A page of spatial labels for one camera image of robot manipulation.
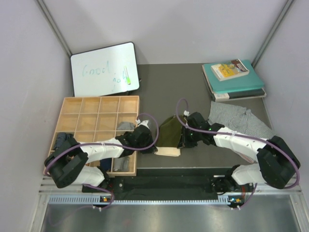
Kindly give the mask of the light grey underwear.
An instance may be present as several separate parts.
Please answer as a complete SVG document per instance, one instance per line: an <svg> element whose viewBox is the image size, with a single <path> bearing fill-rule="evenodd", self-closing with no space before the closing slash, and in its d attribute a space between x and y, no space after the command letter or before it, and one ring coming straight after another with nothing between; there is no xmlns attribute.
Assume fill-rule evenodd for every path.
<svg viewBox="0 0 309 232"><path fill-rule="evenodd" d="M135 124L131 122L120 122L117 130L119 131L133 131L135 129Z"/></svg>

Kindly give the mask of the green sports bra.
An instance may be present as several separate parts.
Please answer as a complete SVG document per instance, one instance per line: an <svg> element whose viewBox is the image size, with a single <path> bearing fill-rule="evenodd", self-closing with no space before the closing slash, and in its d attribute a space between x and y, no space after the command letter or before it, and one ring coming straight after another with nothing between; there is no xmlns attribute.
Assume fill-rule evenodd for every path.
<svg viewBox="0 0 309 232"><path fill-rule="evenodd" d="M181 149L178 148L182 136L182 127L176 116L170 116L159 126L159 136L155 143L155 155L178 157Z"/></svg>

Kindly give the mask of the grey striped boxer shorts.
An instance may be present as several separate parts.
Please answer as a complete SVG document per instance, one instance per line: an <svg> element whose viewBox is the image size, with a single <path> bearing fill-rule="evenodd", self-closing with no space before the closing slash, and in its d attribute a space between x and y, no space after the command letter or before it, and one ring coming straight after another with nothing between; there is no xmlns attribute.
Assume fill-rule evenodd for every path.
<svg viewBox="0 0 309 232"><path fill-rule="evenodd" d="M214 123L222 124L229 128L228 132L237 131L250 137L271 139L275 136L275 132L257 118L250 109L241 106L212 101L208 123L210 125ZM240 142L242 138L220 134L216 135L216 138L219 138L220 145L226 145L227 148L230 148L248 163L252 164L257 161L256 157L250 154L245 155L239 151L240 146L235 142Z"/></svg>

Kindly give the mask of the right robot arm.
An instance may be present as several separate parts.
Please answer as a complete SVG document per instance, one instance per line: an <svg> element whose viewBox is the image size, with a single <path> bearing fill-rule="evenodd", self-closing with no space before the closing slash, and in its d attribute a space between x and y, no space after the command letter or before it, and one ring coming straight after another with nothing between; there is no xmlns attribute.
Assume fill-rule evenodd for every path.
<svg viewBox="0 0 309 232"><path fill-rule="evenodd" d="M286 189L291 178L298 175L299 160L278 136L256 138L219 123L210 125L198 112L185 111L180 123L183 146L194 147L202 141L206 145L230 149L248 162L248 165L233 166L225 175L225 185L230 191L250 183Z"/></svg>

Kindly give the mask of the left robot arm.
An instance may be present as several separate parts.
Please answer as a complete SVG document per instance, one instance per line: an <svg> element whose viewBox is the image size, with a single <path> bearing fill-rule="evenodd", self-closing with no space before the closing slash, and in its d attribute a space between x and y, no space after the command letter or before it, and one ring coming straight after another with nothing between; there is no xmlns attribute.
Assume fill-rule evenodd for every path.
<svg viewBox="0 0 309 232"><path fill-rule="evenodd" d="M50 176L59 189L81 184L91 185L101 192L106 191L110 184L107 172L88 164L105 159L120 159L131 156L135 151L154 148L155 141L148 122L144 120L133 131L106 141L85 143L70 137L44 161L44 174Z"/></svg>

